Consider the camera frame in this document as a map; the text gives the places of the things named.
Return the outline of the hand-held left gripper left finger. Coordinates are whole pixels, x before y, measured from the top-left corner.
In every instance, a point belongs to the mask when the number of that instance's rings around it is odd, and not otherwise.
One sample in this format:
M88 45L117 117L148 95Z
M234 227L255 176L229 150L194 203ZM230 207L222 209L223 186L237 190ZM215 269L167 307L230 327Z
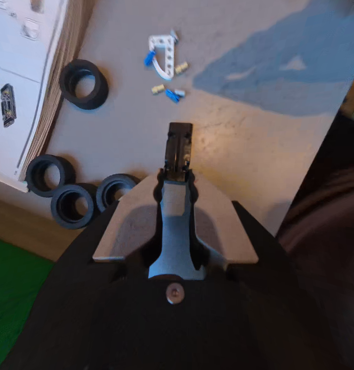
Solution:
M147 176L119 201L92 256L96 262L125 261L140 253L155 262L162 251L161 200L164 170Z

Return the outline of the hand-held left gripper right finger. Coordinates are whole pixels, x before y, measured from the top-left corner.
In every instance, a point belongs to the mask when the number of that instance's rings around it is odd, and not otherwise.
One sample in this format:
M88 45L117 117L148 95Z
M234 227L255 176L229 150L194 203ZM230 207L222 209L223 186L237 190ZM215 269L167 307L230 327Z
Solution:
M259 257L230 198L192 170L188 175L191 211L190 254L193 266L256 264Z

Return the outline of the black panel piece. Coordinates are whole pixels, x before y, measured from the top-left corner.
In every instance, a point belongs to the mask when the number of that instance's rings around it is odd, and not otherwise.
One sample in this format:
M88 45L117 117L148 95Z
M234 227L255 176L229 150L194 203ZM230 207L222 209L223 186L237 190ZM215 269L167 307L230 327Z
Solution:
M188 179L193 124L170 123L165 150L164 178L170 182Z

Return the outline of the green plastic bin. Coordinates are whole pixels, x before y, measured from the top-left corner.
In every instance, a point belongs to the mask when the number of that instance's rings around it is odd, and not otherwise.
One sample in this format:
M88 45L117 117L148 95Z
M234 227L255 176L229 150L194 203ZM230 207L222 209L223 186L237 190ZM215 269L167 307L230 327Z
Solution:
M0 240L0 365L30 314L54 262Z

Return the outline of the white holed frame piece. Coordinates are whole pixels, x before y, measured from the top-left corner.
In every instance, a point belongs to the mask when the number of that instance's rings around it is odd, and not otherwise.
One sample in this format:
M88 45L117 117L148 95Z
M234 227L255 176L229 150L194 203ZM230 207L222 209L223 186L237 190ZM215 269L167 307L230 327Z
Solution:
M173 38L169 35L151 35L148 38L149 50L158 49L164 50L165 65L162 69L155 56L153 66L161 78L171 81L174 77L174 57L175 57L175 43Z

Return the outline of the black rubber tyre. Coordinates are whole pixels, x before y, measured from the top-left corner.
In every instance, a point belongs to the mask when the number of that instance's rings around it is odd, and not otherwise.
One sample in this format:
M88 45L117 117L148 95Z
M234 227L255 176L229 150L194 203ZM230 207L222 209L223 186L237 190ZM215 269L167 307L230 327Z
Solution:
M52 165L59 170L59 183L55 188L50 188L45 181L45 171ZM73 165L65 158L43 154L31 160L26 170L25 181L27 188L37 196L52 198L60 187L76 181L76 172Z
M96 204L99 211L102 213L112 204L118 203L122 196L139 182L140 179L126 173L117 173L105 178L96 191Z
M76 87L79 81L86 76L94 77L94 87L88 95L78 97ZM104 74L94 63L82 59L75 59L62 69L59 87L64 99L83 110L99 108L105 103L109 94L109 85Z
M97 186L90 183L73 183L59 187L51 199L53 219L64 229L77 230L88 226L99 214L96 203ZM76 201L84 198L87 211L81 215Z

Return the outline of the person's brown hoodie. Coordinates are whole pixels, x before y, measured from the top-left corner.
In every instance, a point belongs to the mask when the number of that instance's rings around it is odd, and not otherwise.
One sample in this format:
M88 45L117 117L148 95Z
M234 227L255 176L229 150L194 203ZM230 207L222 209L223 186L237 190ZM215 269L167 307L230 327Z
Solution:
M277 237L354 369L354 81Z

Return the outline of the open instruction booklet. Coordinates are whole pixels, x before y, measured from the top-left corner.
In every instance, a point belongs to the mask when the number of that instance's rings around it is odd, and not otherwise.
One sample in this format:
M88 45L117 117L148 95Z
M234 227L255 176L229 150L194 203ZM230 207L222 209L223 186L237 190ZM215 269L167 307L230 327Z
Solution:
M31 160L49 140L61 70L81 49L93 0L0 0L0 183L28 192Z

